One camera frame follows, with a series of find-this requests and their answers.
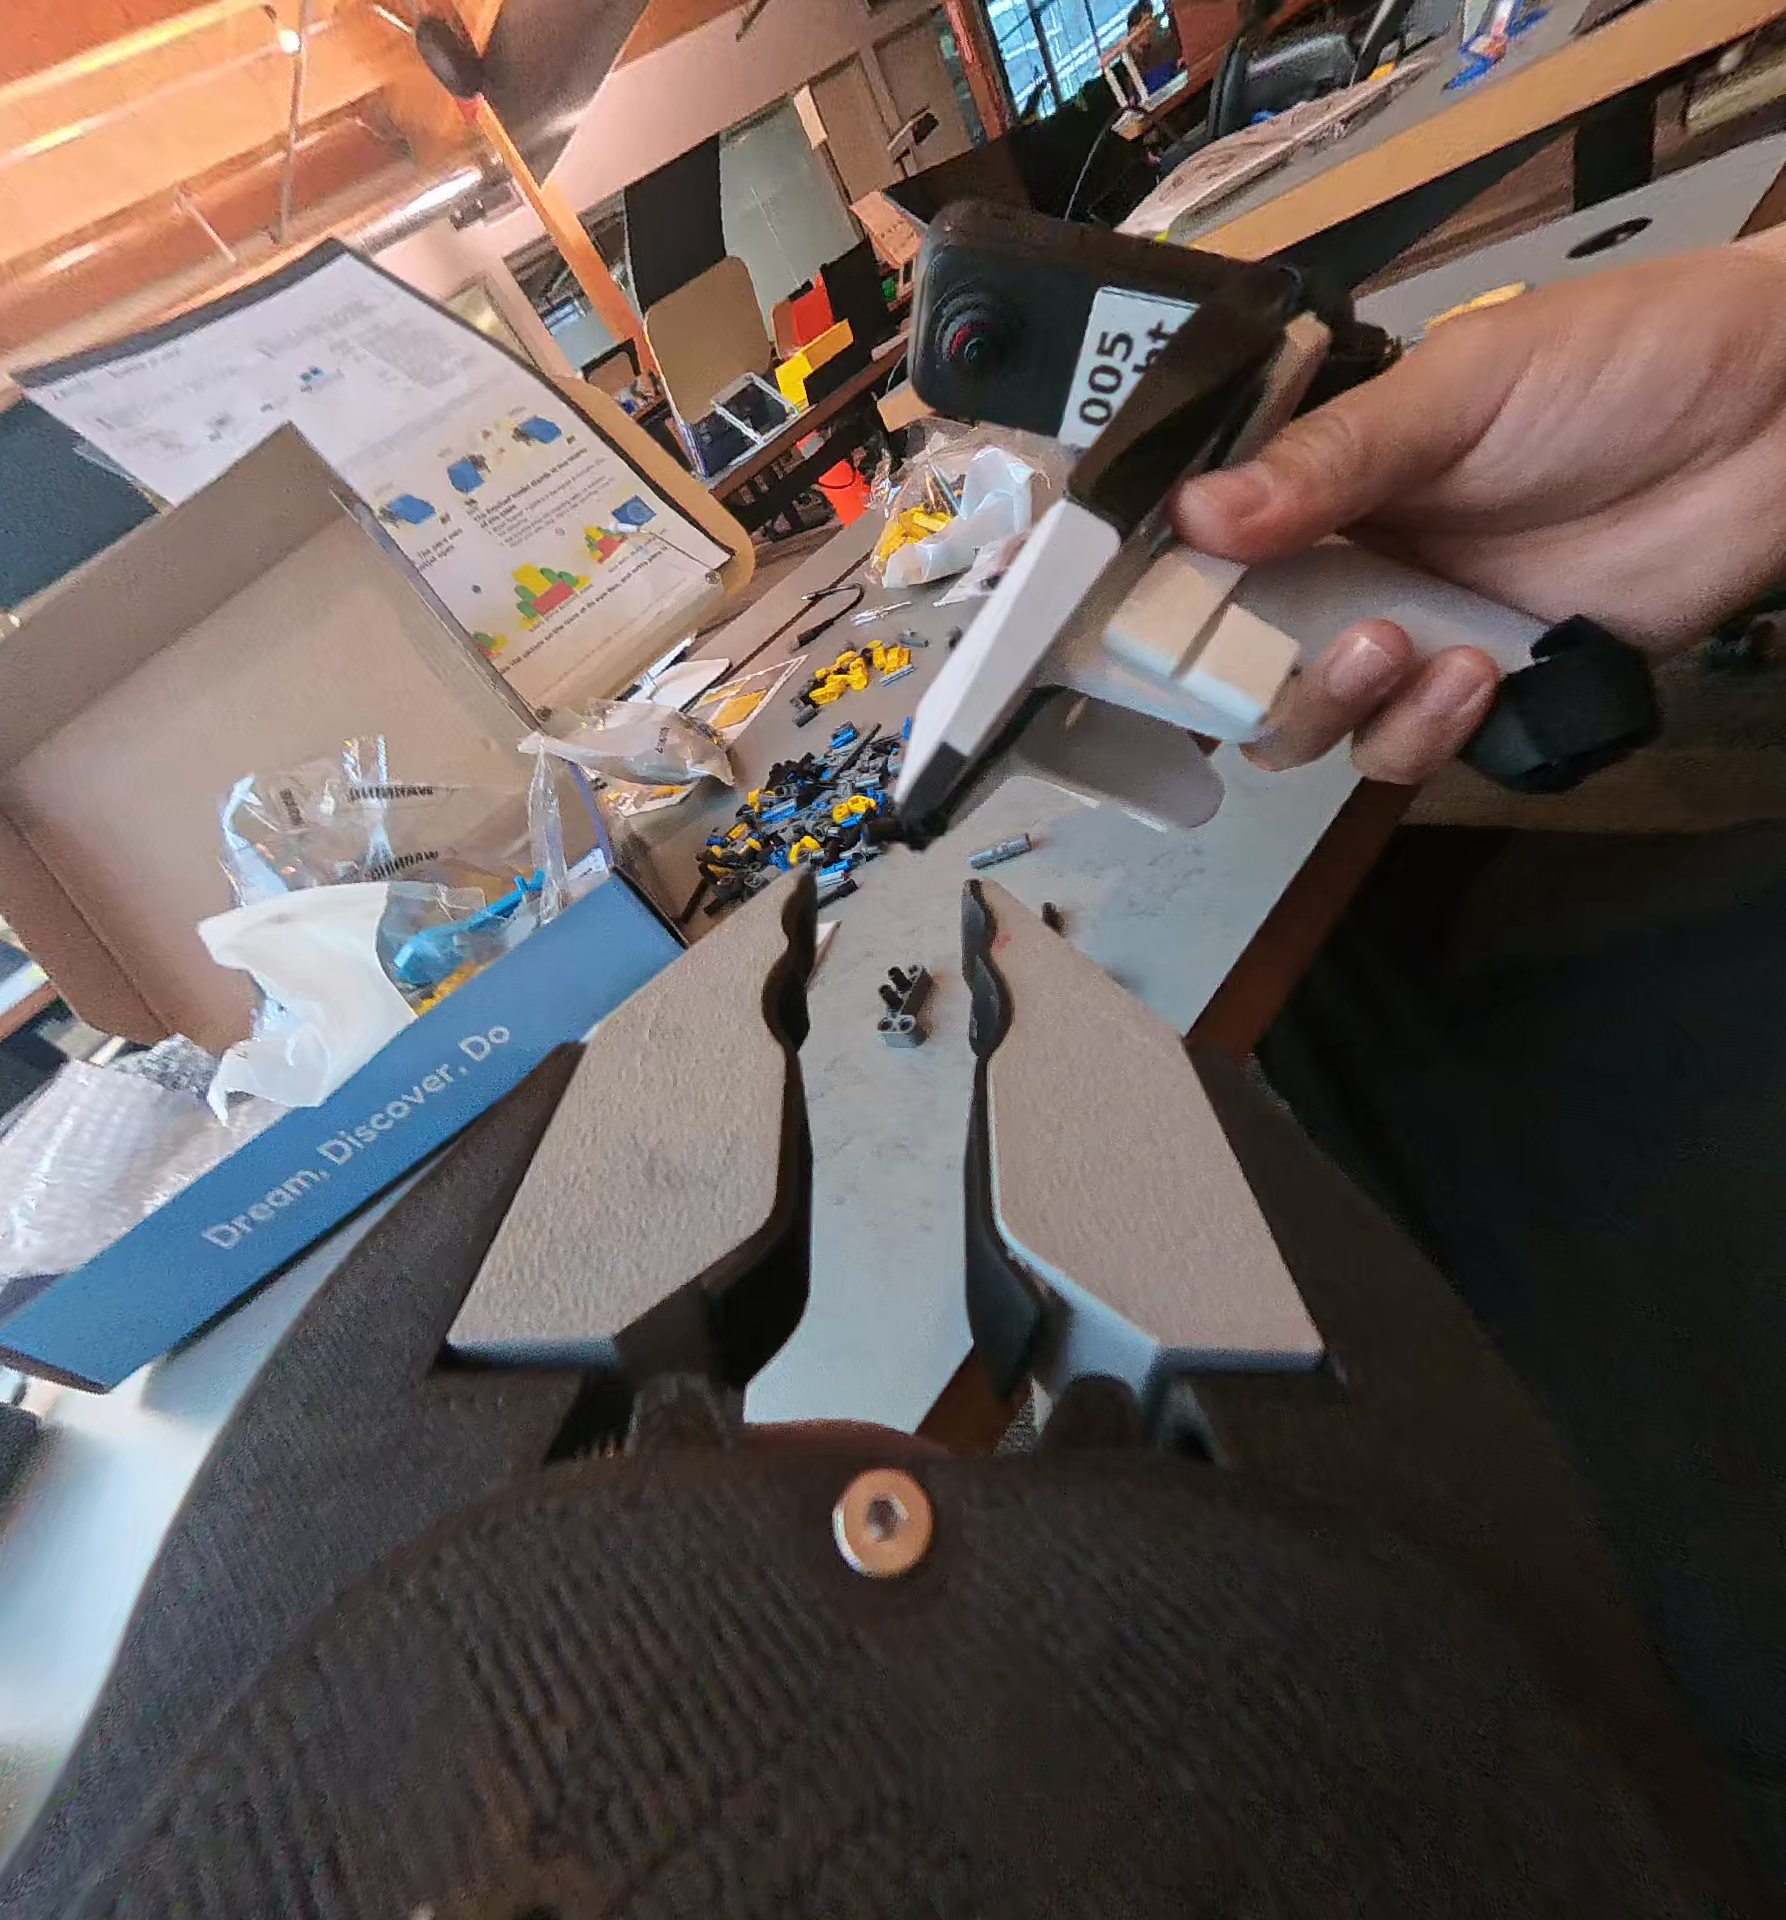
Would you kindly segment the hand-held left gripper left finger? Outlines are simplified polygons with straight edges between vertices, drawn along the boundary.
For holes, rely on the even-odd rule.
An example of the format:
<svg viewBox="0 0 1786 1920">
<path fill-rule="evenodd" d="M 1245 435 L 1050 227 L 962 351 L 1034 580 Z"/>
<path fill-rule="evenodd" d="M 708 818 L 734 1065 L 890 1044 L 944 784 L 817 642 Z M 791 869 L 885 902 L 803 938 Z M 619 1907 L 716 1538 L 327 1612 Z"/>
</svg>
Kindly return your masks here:
<svg viewBox="0 0 1786 1920">
<path fill-rule="evenodd" d="M 787 1346 L 810 1291 L 815 893 L 773 884 L 599 1021 L 455 1357 L 745 1389 Z"/>
</svg>

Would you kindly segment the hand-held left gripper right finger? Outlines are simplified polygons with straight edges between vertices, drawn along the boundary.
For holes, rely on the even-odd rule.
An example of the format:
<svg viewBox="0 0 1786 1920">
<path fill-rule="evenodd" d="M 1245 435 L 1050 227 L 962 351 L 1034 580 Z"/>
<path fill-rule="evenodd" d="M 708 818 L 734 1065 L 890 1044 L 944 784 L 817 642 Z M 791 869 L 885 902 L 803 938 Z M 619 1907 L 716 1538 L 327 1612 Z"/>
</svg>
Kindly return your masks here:
<svg viewBox="0 0 1786 1920">
<path fill-rule="evenodd" d="M 1328 1348 L 1178 1033 L 996 881 L 961 906 L 966 1318 L 996 1394 L 1119 1388 L 1164 1453 L 1229 1456 L 1201 1394 Z"/>
</svg>

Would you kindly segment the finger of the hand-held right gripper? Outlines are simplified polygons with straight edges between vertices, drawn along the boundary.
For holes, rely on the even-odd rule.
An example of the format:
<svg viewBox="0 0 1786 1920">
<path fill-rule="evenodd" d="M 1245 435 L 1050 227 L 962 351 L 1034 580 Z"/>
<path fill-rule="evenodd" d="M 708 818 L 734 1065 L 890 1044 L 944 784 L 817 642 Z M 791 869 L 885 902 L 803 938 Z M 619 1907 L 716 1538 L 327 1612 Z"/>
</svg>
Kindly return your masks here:
<svg viewBox="0 0 1786 1920">
<path fill-rule="evenodd" d="M 1124 533 L 1062 498 L 930 679 L 914 716 L 892 812 L 956 815 L 973 802 L 1045 702 L 1050 655 L 1116 565 Z"/>
</svg>

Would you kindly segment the grey desk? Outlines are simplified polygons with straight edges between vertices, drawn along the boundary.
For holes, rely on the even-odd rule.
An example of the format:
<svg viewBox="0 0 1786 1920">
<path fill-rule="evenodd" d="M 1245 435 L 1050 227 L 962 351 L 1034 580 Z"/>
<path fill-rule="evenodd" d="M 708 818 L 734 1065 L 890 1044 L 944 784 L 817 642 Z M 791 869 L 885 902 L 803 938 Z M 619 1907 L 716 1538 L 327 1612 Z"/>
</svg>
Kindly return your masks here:
<svg viewBox="0 0 1786 1920">
<path fill-rule="evenodd" d="M 1409 802 L 1398 787 L 1355 784 L 1341 753 L 1265 775 L 1223 748 L 1213 766 L 1223 806 L 1196 830 L 1004 780 L 927 852 L 888 854 L 835 907 L 803 1051 L 817 1156 L 812 1295 L 748 1389 L 752 1417 L 915 1431 L 968 1357 L 958 897 L 971 852 L 1028 833 L 1032 852 L 987 880 L 1054 902 L 1077 944 L 1174 1028 L 1206 1006 L 1233 1015 L 1246 1054 Z M 878 983 L 914 964 L 932 979 L 927 1039 L 880 1044 Z M 40 1389 L 46 1447 L 0 1519 L 0 1765 L 46 1783 L 79 1742 L 221 1428 L 333 1261 L 385 1212 L 361 1212 L 112 1394 Z"/>
</svg>

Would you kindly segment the person's right hand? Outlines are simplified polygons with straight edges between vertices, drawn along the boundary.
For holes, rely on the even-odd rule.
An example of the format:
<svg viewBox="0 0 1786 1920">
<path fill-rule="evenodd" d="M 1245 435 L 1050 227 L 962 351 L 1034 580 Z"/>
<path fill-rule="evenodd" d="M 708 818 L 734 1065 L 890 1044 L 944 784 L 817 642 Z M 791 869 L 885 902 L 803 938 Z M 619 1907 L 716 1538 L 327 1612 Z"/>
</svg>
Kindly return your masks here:
<svg viewBox="0 0 1786 1920">
<path fill-rule="evenodd" d="M 1786 223 L 1443 324 L 1171 521 L 1246 566 L 1341 536 L 1667 658 L 1786 584 Z"/>
</svg>

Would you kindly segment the pile of yellow beam pieces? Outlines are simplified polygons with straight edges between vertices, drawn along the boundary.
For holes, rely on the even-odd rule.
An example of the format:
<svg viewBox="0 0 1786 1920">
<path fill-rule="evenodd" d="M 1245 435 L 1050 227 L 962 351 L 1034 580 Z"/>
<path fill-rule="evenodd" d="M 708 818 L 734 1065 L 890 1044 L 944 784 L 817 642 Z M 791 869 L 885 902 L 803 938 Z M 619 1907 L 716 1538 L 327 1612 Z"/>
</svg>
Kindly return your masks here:
<svg viewBox="0 0 1786 1920">
<path fill-rule="evenodd" d="M 871 641 L 865 650 L 849 648 L 830 665 L 810 674 L 809 682 L 795 690 L 791 699 L 791 720 L 804 728 L 817 716 L 853 692 L 869 692 L 875 685 L 900 682 L 915 674 L 915 650 L 923 652 L 927 639 L 905 633 L 892 641 Z"/>
</svg>

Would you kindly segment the yellow printed paper sheet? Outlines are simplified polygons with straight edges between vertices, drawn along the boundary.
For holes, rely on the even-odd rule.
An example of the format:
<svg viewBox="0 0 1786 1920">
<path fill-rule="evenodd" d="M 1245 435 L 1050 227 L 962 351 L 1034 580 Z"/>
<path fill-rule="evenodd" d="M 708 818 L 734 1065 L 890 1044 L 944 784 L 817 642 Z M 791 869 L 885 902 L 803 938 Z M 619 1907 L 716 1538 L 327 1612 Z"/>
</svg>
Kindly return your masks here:
<svg viewBox="0 0 1786 1920">
<path fill-rule="evenodd" d="M 734 742 L 775 694 L 789 692 L 809 677 L 804 661 L 792 656 L 765 667 L 756 667 L 724 683 L 708 687 L 688 708 L 688 716 L 716 734 L 722 742 Z"/>
</svg>

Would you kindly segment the pile of mixed small pieces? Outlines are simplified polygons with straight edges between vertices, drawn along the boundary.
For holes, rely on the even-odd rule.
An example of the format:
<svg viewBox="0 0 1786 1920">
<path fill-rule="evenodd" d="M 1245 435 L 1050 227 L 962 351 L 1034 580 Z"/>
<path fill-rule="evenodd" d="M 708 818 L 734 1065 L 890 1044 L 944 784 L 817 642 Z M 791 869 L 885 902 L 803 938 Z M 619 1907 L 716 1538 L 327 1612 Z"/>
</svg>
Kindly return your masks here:
<svg viewBox="0 0 1786 1920">
<path fill-rule="evenodd" d="M 681 920 L 713 920 L 798 873 L 815 878 L 819 902 L 856 891 L 858 870 L 902 839 L 890 789 L 910 731 L 907 719 L 895 734 L 846 725 L 821 753 L 775 762 L 733 820 L 706 836 Z"/>
</svg>

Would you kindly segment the light blue plastic part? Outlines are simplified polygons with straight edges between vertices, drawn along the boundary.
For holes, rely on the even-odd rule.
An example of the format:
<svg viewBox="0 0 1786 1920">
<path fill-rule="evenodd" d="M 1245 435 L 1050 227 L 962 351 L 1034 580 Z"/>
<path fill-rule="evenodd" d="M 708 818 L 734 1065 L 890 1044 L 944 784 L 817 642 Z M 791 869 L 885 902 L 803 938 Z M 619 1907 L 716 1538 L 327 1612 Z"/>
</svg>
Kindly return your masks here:
<svg viewBox="0 0 1786 1920">
<path fill-rule="evenodd" d="M 542 927 L 545 873 L 512 878 L 496 897 L 424 881 L 387 888 L 377 958 L 401 999 L 421 1012 L 508 955 Z"/>
</svg>

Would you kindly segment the dark blue cardboard box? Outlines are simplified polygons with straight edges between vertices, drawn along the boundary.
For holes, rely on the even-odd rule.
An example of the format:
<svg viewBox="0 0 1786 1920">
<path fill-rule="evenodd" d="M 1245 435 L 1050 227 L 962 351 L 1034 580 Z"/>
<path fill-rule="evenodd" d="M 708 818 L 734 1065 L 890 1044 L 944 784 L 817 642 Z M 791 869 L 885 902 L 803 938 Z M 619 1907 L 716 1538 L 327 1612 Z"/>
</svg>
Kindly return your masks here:
<svg viewBox="0 0 1786 1920">
<path fill-rule="evenodd" d="M 282 428 L 123 537 L 0 645 L 0 913 L 115 1038 L 241 1039 L 203 951 L 219 806 L 242 775 L 380 736 L 431 780 L 522 771 L 522 702 L 367 504 Z M 0 1363 L 112 1392 L 443 1151 L 683 951 L 617 869 L 325 1101 L 271 1121 L 102 1254 L 0 1309 Z"/>
</svg>

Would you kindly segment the white opaque plastic bag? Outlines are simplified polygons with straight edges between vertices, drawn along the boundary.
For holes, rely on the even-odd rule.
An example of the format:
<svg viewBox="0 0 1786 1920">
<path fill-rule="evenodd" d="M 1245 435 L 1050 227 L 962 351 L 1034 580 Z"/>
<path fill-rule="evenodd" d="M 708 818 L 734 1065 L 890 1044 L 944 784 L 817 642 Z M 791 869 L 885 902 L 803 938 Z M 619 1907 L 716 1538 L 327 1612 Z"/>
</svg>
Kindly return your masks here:
<svg viewBox="0 0 1786 1920">
<path fill-rule="evenodd" d="M 247 974 L 265 1000 L 256 1032 L 219 1062 L 213 1118 L 227 1121 L 237 1099 L 319 1106 L 414 1023 L 378 958 L 389 897 L 387 881 L 308 888 L 195 927 L 213 964 Z"/>
</svg>

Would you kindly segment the crumpled clear plastic bag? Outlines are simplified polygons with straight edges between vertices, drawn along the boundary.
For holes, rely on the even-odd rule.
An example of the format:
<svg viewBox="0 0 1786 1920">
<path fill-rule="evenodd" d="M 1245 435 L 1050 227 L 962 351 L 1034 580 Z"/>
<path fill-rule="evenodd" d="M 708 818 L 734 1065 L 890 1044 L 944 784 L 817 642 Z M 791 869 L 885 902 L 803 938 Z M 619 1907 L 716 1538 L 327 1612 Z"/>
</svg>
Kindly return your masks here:
<svg viewBox="0 0 1786 1920">
<path fill-rule="evenodd" d="M 550 756 L 608 782 L 734 784 L 729 748 L 712 725 L 653 702 L 586 700 L 554 708 L 547 726 L 518 742 L 522 756 Z"/>
</svg>

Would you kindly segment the person's legs in black pants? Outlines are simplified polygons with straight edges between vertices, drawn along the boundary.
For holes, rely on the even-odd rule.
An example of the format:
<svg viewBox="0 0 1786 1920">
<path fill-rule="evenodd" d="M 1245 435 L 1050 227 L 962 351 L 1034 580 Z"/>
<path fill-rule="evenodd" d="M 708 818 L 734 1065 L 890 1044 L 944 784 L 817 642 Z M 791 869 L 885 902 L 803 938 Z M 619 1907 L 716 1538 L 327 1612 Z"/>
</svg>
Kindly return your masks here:
<svg viewBox="0 0 1786 1920">
<path fill-rule="evenodd" d="M 1546 1406 L 1786 1895 L 1786 823 L 1398 830 L 1260 1062 Z"/>
</svg>

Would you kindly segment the bubble wrap sheet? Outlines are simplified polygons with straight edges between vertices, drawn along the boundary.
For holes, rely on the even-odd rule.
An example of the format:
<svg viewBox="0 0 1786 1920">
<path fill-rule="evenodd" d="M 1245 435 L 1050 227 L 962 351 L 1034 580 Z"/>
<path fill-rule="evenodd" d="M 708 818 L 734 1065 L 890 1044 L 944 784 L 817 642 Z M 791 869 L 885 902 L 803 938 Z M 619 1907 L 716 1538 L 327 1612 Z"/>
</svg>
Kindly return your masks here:
<svg viewBox="0 0 1786 1920">
<path fill-rule="evenodd" d="M 172 1038 L 61 1068 L 0 1141 L 0 1280 L 71 1272 L 283 1118 L 253 1095 L 216 1115 L 216 1066 Z"/>
</svg>

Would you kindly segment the printed sheet in acrylic stand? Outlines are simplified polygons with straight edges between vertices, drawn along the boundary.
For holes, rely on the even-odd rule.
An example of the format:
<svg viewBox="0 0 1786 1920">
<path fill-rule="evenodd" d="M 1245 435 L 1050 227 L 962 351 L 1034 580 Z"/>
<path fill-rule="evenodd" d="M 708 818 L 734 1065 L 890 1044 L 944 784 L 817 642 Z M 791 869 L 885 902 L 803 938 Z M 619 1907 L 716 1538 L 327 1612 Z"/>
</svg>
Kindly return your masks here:
<svg viewBox="0 0 1786 1920">
<path fill-rule="evenodd" d="M 615 398 L 341 244 L 14 380 L 171 504 L 296 430 L 534 710 L 615 694 L 756 572 L 748 533 Z"/>
</svg>

